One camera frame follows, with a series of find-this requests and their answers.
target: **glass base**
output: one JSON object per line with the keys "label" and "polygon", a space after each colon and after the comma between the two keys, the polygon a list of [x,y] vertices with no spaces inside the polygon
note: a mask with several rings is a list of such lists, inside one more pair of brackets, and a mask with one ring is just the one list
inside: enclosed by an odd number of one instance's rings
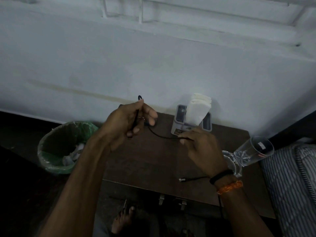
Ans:
{"label": "glass base", "polygon": [[236,177],[241,177],[242,166],[239,164],[238,160],[235,158],[233,153],[223,150],[224,159],[228,165],[228,168],[234,171]]}

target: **black wristband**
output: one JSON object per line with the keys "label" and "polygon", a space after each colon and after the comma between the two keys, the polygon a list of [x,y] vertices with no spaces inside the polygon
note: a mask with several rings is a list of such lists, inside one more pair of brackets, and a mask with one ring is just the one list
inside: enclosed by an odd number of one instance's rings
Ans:
{"label": "black wristband", "polygon": [[225,175],[233,175],[234,174],[234,171],[232,170],[224,170],[222,171],[221,173],[217,174],[216,176],[212,177],[210,179],[210,183],[211,184],[214,184],[217,180],[219,180],[220,178],[223,178]]}

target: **green trash bin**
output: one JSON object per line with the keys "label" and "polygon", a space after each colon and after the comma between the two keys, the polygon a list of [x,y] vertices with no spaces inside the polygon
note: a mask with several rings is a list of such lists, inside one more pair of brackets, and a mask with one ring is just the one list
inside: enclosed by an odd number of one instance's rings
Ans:
{"label": "green trash bin", "polygon": [[91,122],[74,121],[60,125],[47,133],[39,142],[37,156],[46,171],[55,174],[69,174],[75,164],[63,165],[63,157],[69,155],[76,145],[86,144],[98,130]]}

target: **person's left hand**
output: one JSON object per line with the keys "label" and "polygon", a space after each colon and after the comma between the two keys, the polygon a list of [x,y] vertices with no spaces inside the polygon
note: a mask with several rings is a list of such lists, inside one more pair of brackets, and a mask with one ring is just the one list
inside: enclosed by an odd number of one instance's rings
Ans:
{"label": "person's left hand", "polygon": [[[131,130],[136,110],[139,110],[137,125]],[[98,130],[97,135],[105,137],[110,143],[111,151],[114,151],[127,137],[139,134],[144,129],[145,120],[153,126],[155,118],[158,118],[157,112],[145,104],[143,99],[140,99],[135,103],[122,105],[113,111]]]}

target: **glass rim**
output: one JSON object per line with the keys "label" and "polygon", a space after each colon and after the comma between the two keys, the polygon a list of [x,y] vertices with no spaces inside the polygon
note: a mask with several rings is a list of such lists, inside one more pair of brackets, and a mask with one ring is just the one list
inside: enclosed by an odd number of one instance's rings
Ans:
{"label": "glass rim", "polygon": [[[266,155],[266,154],[261,153],[259,150],[257,150],[257,149],[253,146],[252,139],[253,139],[254,137],[263,138],[263,139],[265,139],[266,141],[268,141],[268,142],[271,144],[272,150],[270,151],[270,152],[271,152],[270,155]],[[271,141],[269,141],[267,138],[262,137],[262,136],[260,136],[260,135],[253,135],[253,136],[251,136],[251,138],[250,138],[249,140],[250,140],[251,146],[252,146],[258,153],[260,153],[261,155],[264,155],[264,156],[266,156],[266,157],[273,155],[273,153],[274,153],[274,146],[273,146],[273,144],[271,143]]]}

